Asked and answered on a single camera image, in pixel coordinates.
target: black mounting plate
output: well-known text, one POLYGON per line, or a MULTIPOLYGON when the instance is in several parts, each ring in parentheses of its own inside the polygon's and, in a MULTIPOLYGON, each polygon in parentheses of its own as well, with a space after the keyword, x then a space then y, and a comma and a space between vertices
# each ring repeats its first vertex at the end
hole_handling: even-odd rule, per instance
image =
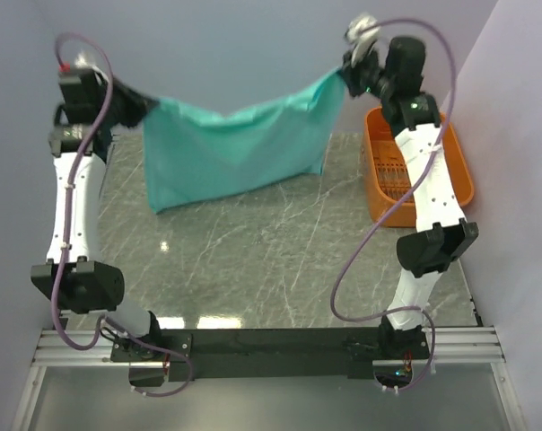
MULTIPOLYGON (((376 327, 162 330, 164 346, 188 355, 196 379, 321 375, 372 379, 373 360, 402 360, 407 350, 411 351, 413 359, 429 357, 422 331, 404 352, 397 352, 395 356, 381 352, 378 337, 376 327)), ((151 360, 161 361, 163 357, 160 355, 151 360)), ((119 346, 113 349, 111 361, 137 366, 145 360, 119 346)), ((187 364, 172 358, 169 381, 182 382, 187 376, 187 364)))

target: orange basket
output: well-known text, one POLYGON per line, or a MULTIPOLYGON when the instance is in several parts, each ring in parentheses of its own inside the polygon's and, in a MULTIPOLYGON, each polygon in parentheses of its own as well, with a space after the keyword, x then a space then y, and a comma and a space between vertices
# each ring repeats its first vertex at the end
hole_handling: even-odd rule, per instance
MULTIPOLYGON (((442 145, 454 193, 459 205, 464 207, 475 195, 475 187, 452 123, 448 126, 442 145)), ((389 125, 382 117, 380 107, 365 116, 361 154, 369 212, 372 220, 377 222, 411 187, 405 159, 390 133, 389 125)), ((413 198, 401 205, 383 226, 415 227, 416 210, 413 198)))

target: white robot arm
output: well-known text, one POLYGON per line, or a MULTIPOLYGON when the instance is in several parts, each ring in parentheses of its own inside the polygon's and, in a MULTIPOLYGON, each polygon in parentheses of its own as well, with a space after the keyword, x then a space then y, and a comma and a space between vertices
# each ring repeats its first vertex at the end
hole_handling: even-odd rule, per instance
MULTIPOLYGON (((431 231, 436 223, 442 227, 458 226, 460 220, 465 219, 452 189, 442 144, 438 148, 433 147, 438 134, 439 129, 434 124, 423 124, 416 130, 405 129, 395 138, 405 159, 411 184, 421 178, 431 152, 436 152, 426 180, 414 193, 418 232, 431 231)), ((389 308, 409 305, 424 308, 440 277, 441 272, 433 271, 416 278, 411 271, 402 268, 397 292, 389 308)), ((389 315, 389 320, 396 330, 411 330, 422 323, 422 317, 415 311, 396 312, 389 315)))
POLYGON ((159 329, 152 313, 124 295, 124 278, 118 268, 102 263, 98 235, 100 193, 103 184, 110 130, 117 124, 132 127, 151 108, 153 101, 114 82, 109 115, 82 157, 75 174, 74 193, 69 211, 71 233, 67 262, 60 262, 66 217, 66 186, 79 144, 88 133, 101 108, 107 77, 88 64, 60 70, 60 89, 64 103, 57 108, 49 144, 57 176, 57 202, 54 232, 46 264, 31 270, 32 283, 51 297, 57 267, 65 265, 59 285, 58 309, 75 313, 105 312, 136 338, 147 338, 159 329), (68 124, 61 124, 65 113, 68 124))
MULTIPOLYGON (((378 33, 376 29, 365 31, 375 23, 367 14, 351 22, 345 39, 352 48, 345 53, 339 74, 352 97, 370 92, 380 99, 383 117, 405 159, 411 184, 421 178, 435 153, 430 171, 414 192, 417 233, 398 240, 402 270, 389 306, 423 309, 442 272, 476 239, 478 229, 476 224, 467 223, 456 200, 442 142, 435 145, 441 117, 435 99, 420 89, 424 44, 411 37, 394 38, 385 67, 381 67, 374 48, 378 33)), ((422 324, 422 315, 417 311, 395 312, 383 318, 382 325, 386 323, 390 331, 415 330, 422 324)))

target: green towel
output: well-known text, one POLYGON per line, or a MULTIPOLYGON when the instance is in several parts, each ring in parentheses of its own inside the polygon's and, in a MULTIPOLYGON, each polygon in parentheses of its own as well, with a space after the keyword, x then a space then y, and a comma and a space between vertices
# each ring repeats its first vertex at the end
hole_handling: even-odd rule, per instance
POLYGON ((301 92, 229 116, 160 99, 144 120, 152 211, 321 174, 345 88, 333 71, 301 92))

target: metal frame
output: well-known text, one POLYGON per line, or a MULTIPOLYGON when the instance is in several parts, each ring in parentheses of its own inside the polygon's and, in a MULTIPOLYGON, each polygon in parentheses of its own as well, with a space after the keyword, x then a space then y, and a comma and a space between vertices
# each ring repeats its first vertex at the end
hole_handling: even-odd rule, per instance
MULTIPOLYGON (((426 336, 431 342, 428 330, 426 336)), ((80 344, 87 344, 93 338, 93 330, 71 330, 68 335, 80 344)), ((95 347, 88 351, 68 347, 54 330, 44 330, 39 338, 33 366, 118 366, 129 367, 129 363, 111 362, 111 341, 100 338, 95 347)), ((413 361, 423 364, 425 361, 413 361)), ((437 328, 435 364, 492 364, 503 363, 504 356, 494 328, 437 328)), ((397 365, 402 361, 373 361, 374 365, 397 365)), ((162 366, 161 362, 137 363, 142 366, 162 366)))
POLYGON ((511 378, 508 375, 506 364, 492 364, 492 368, 496 388, 500 394, 506 420, 508 420, 511 431, 527 431, 528 427, 522 415, 522 409, 514 391, 514 386, 512 386, 511 378))
MULTIPOLYGON (((431 334, 425 330, 428 342, 431 334)), ((76 342, 86 344, 93 337, 92 330, 71 330, 68 335, 76 342)), ((113 343, 100 338, 88 351, 68 347, 53 330, 44 330, 39 338, 32 360, 28 381, 24 387, 20 406, 13 422, 13 431, 24 431, 30 426, 44 375, 48 367, 125 367, 129 363, 111 362, 113 343)), ((413 361, 423 364, 425 361, 413 361)), ((506 371, 504 354, 496 331, 492 327, 444 327, 436 329, 434 364, 491 364, 511 431, 526 431, 524 418, 516 393, 506 371)), ((400 365, 401 361, 379 360, 374 365, 400 365)), ((161 362, 137 363, 138 367, 158 367, 161 362)))

